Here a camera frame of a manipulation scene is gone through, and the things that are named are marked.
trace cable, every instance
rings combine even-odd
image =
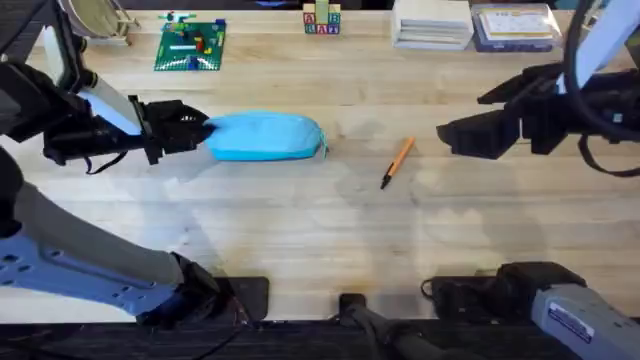
[[[217,344],[216,346],[212,347],[211,349],[207,350],[205,353],[194,357],[192,360],[204,360],[209,356],[214,355],[215,353],[217,353],[218,351],[222,350],[225,346],[227,346],[230,342],[232,342],[233,340],[235,340],[238,335],[240,335],[240,333],[243,330],[242,325],[248,325],[247,323],[247,318],[248,315],[244,309],[244,306],[242,305],[242,303],[238,300],[237,297],[233,297],[232,298],[233,303],[235,305],[236,311],[234,314],[234,318],[233,318],[233,327],[234,330],[231,332],[231,334],[229,334],[229,336],[222,340],[219,344]],[[242,319],[240,321],[240,326],[237,326],[237,322],[238,322],[238,318],[239,317],[243,317],[244,319]]]
[[[7,51],[9,46],[11,46],[11,44],[13,44],[13,42],[16,41],[18,36],[20,36],[20,34],[22,34],[24,29],[26,29],[27,26],[29,26],[29,24],[31,23],[31,20],[33,20],[33,18],[38,14],[38,12],[40,12],[42,7],[48,1],[49,0],[42,0],[36,6],[34,6],[33,9],[31,9],[31,12],[29,12],[27,17],[25,17],[24,20],[22,20],[22,23],[20,24],[18,29],[16,29],[16,31],[0,46],[0,54],[3,54],[3,53],[5,53]]]
[[[423,281],[423,282],[422,282],[422,284],[420,284],[420,292],[422,293],[422,296],[423,296],[425,299],[429,300],[430,302],[433,302],[433,294],[429,294],[429,293],[427,292],[427,290],[425,290],[425,288],[424,288],[424,287],[425,287],[426,285],[431,285],[431,280],[432,280],[432,279],[433,279],[433,278],[426,279],[425,281]]]
[[[101,172],[107,170],[108,168],[118,164],[120,161],[122,161],[122,159],[124,159],[125,156],[127,156],[127,152],[126,151],[118,154],[118,156],[116,156],[113,160],[111,160],[108,163],[100,166],[98,168],[98,170],[96,170],[96,171],[92,171],[93,163],[91,162],[91,159],[89,159],[88,156],[85,156],[84,157],[84,162],[87,164],[87,172],[85,174],[87,174],[87,175],[98,175]]]
[[[603,134],[613,137],[615,140],[631,140],[640,142],[640,133],[608,122],[594,112],[584,100],[580,86],[578,85],[578,76],[576,73],[578,46],[580,44],[582,24],[593,1],[594,0],[582,0],[578,2],[578,8],[571,19],[571,25],[569,26],[563,63],[564,85],[567,89],[567,97],[578,115],[580,115],[585,122],[594,126]]]
[[[242,332],[242,327],[235,328],[233,332],[229,335],[229,337],[227,337],[225,340],[220,342],[218,345],[212,347],[209,351],[205,352],[204,354],[193,358],[193,360],[203,360],[211,355],[214,355],[216,352],[220,351],[222,348],[227,346],[227,344],[235,340],[235,338],[238,337],[238,335],[240,335],[241,332]]]
[[[5,339],[0,339],[0,347],[7,347],[13,350],[21,351],[29,355],[41,356],[42,358],[45,358],[45,359],[49,358],[49,359],[62,359],[62,360],[89,360],[87,358],[81,358],[77,356],[61,354],[54,351],[39,349],[33,346],[22,344],[19,341],[10,341]]]

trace black cable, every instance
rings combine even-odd
[[[237,338],[238,335],[240,335],[241,332],[242,332],[242,327],[235,328],[233,330],[233,332],[229,335],[229,337],[227,337],[226,339],[221,341],[218,345],[212,347],[210,350],[208,350],[204,354],[202,354],[200,356],[197,356],[197,357],[194,357],[193,360],[203,360],[203,359],[206,359],[207,357],[209,357],[211,355],[214,355],[216,352],[220,351],[222,348],[227,346],[227,344],[229,344],[230,342],[235,340],[235,338]]]
[[[425,281],[422,282],[422,284],[420,284],[420,292],[422,293],[422,296],[424,296],[425,299],[429,300],[430,302],[433,302],[433,294],[429,294],[427,292],[427,290],[424,289],[424,287],[426,285],[431,285],[431,280],[433,278],[429,278]]]
[[[567,90],[567,97],[578,115],[580,115],[585,122],[589,123],[603,134],[608,135],[615,140],[631,140],[639,142],[640,133],[606,121],[593,111],[582,96],[580,86],[578,85],[576,63],[578,47],[580,45],[580,35],[582,33],[582,24],[584,23],[584,19],[591,8],[593,1],[594,0],[582,0],[578,2],[578,8],[571,19],[571,25],[569,26],[569,31],[567,33],[567,43],[564,50],[563,63],[564,85]]]
[[[629,169],[629,170],[616,171],[616,170],[607,170],[602,166],[600,166],[600,164],[598,164],[596,159],[593,157],[593,154],[591,153],[591,149],[589,149],[589,135],[587,134],[583,134],[580,137],[580,140],[578,141],[578,149],[580,149],[580,154],[582,155],[584,162],[587,163],[587,165],[589,165],[590,168],[596,171],[599,171],[607,175],[620,177],[620,178],[630,178],[630,177],[640,176],[640,167]]]
[[[36,6],[33,7],[33,9],[31,9],[31,12],[29,12],[29,14],[27,15],[27,17],[24,18],[24,20],[22,20],[22,23],[20,24],[20,26],[16,29],[16,31],[11,34],[11,36],[9,36],[9,38],[0,46],[0,55],[5,53],[7,51],[7,49],[9,49],[9,47],[11,46],[11,44],[13,44],[14,41],[16,41],[16,39],[18,38],[18,36],[20,36],[20,34],[22,34],[22,32],[24,31],[24,29],[27,28],[27,26],[29,26],[29,24],[31,23],[31,20],[33,20],[33,18],[38,14],[38,12],[40,12],[40,10],[42,9],[42,7],[48,2],[49,0],[42,0],[41,2],[39,2]]]
[[[29,355],[40,356],[41,358],[44,358],[44,359],[48,358],[48,359],[62,359],[62,360],[89,360],[87,358],[81,358],[77,356],[61,354],[54,351],[39,349],[37,347],[23,344],[20,341],[10,341],[5,339],[0,339],[0,347],[6,347],[9,349],[21,351]]]
[[[118,154],[118,156],[116,156],[113,160],[111,160],[108,163],[100,166],[98,168],[98,170],[96,170],[96,171],[92,171],[93,163],[91,162],[91,159],[89,159],[88,156],[85,156],[84,157],[84,162],[87,164],[87,172],[85,174],[87,174],[87,175],[98,175],[101,172],[107,170],[108,168],[110,168],[113,165],[116,165],[117,163],[122,161],[122,159],[124,159],[125,156],[127,156],[127,152],[126,151]]]

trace wooden block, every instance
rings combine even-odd
[[[316,24],[329,23],[329,0],[316,0]]]
[[[328,33],[331,35],[340,34],[340,24],[329,24]]]
[[[315,34],[316,33],[316,24],[305,24],[304,32],[307,34]]]
[[[302,14],[305,24],[315,24],[316,23],[316,14],[315,13],[304,13]]]
[[[316,12],[316,4],[314,3],[305,3],[302,5],[302,12],[303,13],[315,13]]]
[[[340,24],[340,13],[329,12],[329,24]]]

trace wooden tabletop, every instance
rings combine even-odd
[[[386,316],[431,316],[423,279],[521,260],[556,261],[640,314],[638,180],[589,169],[574,138],[552,156],[531,155],[522,143],[488,161],[452,156],[436,137],[436,125],[490,110],[475,103],[479,95],[561,51],[394,49],[387,12],[345,12],[337,37],[305,35],[299,12],[198,12],[198,21],[228,21],[221,71],[156,73],[160,12],[132,13],[142,29],[131,48],[86,52],[115,88],[147,102],[181,99],[211,116],[307,115],[327,132],[331,152],[324,161],[219,163],[201,148],[151,167],[138,151],[88,177],[82,161],[59,168],[44,159],[40,139],[4,139],[27,179],[70,212],[212,271],[267,276],[269,319],[327,318],[343,292],[365,293]],[[557,17],[566,28],[569,14]],[[32,64],[43,65],[42,52],[34,50]],[[631,66],[625,52],[610,69]],[[416,147],[380,191],[411,135]],[[611,168],[637,165],[632,145],[594,141],[594,152]],[[105,305],[0,291],[1,322],[130,320]]]

